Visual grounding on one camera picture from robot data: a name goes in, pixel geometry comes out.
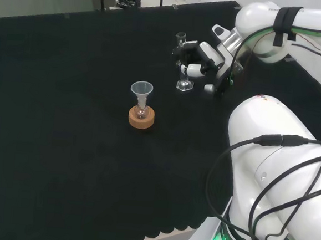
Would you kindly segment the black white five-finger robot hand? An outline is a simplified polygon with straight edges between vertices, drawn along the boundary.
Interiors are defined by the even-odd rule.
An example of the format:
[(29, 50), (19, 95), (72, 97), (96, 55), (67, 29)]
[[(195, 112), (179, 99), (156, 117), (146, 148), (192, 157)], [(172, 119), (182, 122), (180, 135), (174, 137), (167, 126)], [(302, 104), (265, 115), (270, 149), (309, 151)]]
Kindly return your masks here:
[(222, 57), (206, 42), (183, 40), (172, 50), (172, 56), (179, 69), (176, 89), (180, 91), (192, 90), (194, 82), (191, 79), (202, 78), (208, 72), (216, 74), (216, 81), (204, 86), (206, 92), (223, 94), (233, 84), (233, 78), (229, 76), (232, 59)]

